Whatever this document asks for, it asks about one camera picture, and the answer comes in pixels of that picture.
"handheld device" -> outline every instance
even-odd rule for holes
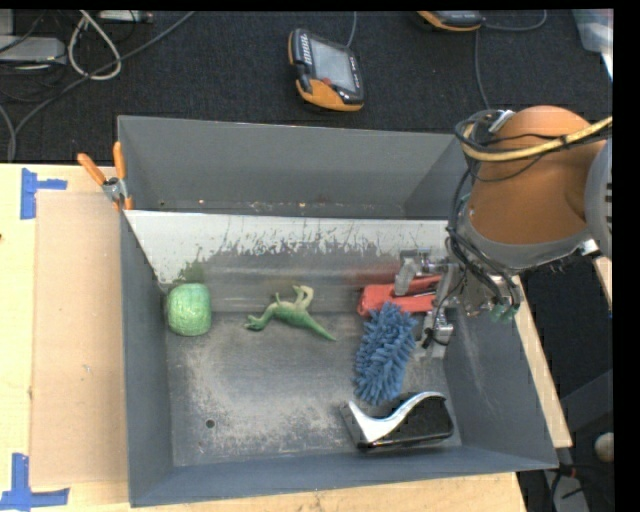
[[[425,26],[450,32],[470,32],[482,26],[479,11],[416,11]]]
[[[289,63],[302,98],[319,107],[354,112],[364,105],[362,73],[353,51],[306,29],[289,34]]]

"bin floor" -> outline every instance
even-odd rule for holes
[[[365,320],[355,313],[313,316],[338,340],[276,319],[250,331],[240,313],[214,313],[204,336],[167,330],[176,466],[355,450],[338,407],[359,403],[353,363]],[[442,361],[418,346],[403,392],[426,390],[449,396]],[[451,400],[447,406],[455,424]],[[442,444],[460,444],[457,429]]]

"green ball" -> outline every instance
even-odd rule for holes
[[[167,297],[169,328],[180,336],[200,336],[211,328],[211,295],[200,283],[181,284]]]

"green toy dinosaur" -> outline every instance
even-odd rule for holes
[[[313,300],[313,288],[309,286],[293,286],[296,292],[296,301],[281,301],[280,296],[276,293],[276,301],[270,304],[260,318],[249,315],[249,320],[244,326],[253,331],[261,331],[269,323],[272,317],[293,325],[295,327],[304,327],[325,337],[328,340],[335,341],[336,338],[325,330],[318,322],[316,322],[307,312],[307,308]]]

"blue microfiber duster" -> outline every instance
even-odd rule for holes
[[[355,394],[371,405],[396,398],[402,390],[404,371],[416,346],[412,329],[417,320],[400,306],[385,302],[372,310],[364,324],[362,344],[356,352]]]

